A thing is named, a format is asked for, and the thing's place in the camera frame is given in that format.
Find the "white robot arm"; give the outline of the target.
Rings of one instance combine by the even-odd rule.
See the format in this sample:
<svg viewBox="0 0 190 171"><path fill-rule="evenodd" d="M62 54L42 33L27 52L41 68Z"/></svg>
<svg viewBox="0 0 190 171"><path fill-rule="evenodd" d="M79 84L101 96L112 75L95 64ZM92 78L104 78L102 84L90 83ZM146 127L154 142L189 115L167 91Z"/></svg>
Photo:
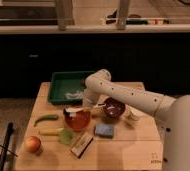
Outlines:
<svg viewBox="0 0 190 171"><path fill-rule="evenodd" d="M106 69L87 76L84 84L83 109L92 109L107 95L164 122L162 171L190 171L190 95L174 98L119 85Z"/></svg>

